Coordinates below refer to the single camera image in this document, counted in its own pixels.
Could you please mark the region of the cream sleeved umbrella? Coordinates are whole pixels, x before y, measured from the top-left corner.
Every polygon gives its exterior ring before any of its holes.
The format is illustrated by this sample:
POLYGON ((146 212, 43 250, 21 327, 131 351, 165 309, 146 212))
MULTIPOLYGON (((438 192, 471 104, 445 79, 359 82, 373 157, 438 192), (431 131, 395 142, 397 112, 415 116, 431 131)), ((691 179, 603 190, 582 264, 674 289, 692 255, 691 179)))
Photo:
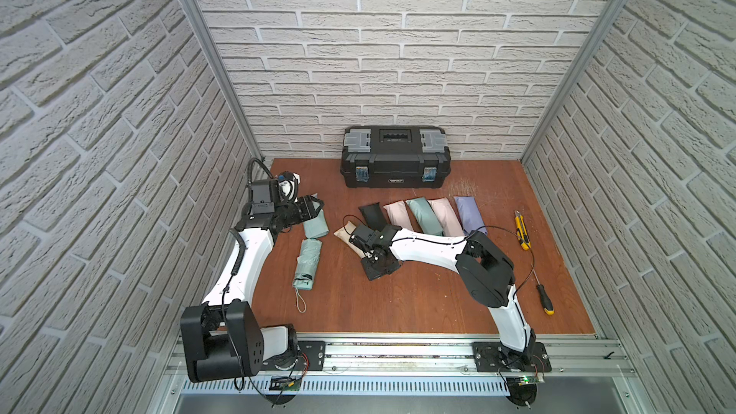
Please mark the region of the cream sleeved umbrella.
POLYGON ((348 222, 345 226, 335 231, 333 235, 335 237, 338 237, 341 241, 343 241, 343 243, 345 243, 345 245, 347 245, 352 251, 354 251, 354 253, 358 255, 358 258, 362 259, 365 256, 365 253, 350 242, 350 238, 355 229, 356 226, 354 226, 352 222, 348 222))

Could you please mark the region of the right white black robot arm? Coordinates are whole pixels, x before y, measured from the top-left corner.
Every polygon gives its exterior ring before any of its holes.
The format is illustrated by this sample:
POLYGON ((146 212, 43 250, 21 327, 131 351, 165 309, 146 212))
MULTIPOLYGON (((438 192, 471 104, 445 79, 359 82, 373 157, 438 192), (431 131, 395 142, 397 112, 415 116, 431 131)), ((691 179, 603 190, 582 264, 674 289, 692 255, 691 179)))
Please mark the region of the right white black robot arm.
POLYGON ((349 235, 349 243, 363 253, 361 265, 371 281, 392 274, 406 261, 458 274, 471 298, 487 308, 496 323, 503 367, 521 371, 532 364, 536 335, 519 304, 514 264, 485 233, 444 237, 396 225, 381 231, 360 225, 349 235))

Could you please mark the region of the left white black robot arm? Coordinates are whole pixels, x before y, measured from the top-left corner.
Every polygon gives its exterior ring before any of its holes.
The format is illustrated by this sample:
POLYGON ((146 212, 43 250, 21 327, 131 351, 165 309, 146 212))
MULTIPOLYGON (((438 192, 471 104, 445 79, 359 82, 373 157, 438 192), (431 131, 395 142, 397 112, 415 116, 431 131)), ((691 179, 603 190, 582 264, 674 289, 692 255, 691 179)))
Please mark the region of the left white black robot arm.
POLYGON ((299 359, 291 324, 259 325, 252 310, 262 268, 278 235, 320 216, 324 202, 312 195, 294 201, 249 202, 230 230, 233 251, 218 282, 202 302, 184 310, 180 330, 189 380, 193 383, 248 378, 299 359))

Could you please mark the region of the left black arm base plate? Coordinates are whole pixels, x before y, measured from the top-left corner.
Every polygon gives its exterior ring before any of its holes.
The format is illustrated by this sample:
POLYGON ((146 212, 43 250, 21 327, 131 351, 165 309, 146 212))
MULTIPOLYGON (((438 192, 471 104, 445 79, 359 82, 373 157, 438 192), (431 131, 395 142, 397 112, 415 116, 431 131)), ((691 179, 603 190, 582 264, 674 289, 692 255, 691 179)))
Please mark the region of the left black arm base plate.
POLYGON ((261 371, 293 373, 321 372, 324 368, 326 345, 324 340, 299 340, 297 347, 285 356, 273 356, 266 360, 261 371))

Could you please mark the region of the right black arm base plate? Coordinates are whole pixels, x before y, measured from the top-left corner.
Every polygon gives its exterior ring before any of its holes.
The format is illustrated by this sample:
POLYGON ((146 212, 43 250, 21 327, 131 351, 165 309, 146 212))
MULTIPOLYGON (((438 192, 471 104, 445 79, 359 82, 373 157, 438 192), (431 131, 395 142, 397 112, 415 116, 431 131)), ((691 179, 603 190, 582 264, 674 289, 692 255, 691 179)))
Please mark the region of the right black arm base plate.
POLYGON ((544 343, 532 340, 523 351, 517 352, 500 342, 473 342, 476 371, 479 373, 532 372, 548 373, 552 365, 544 343))

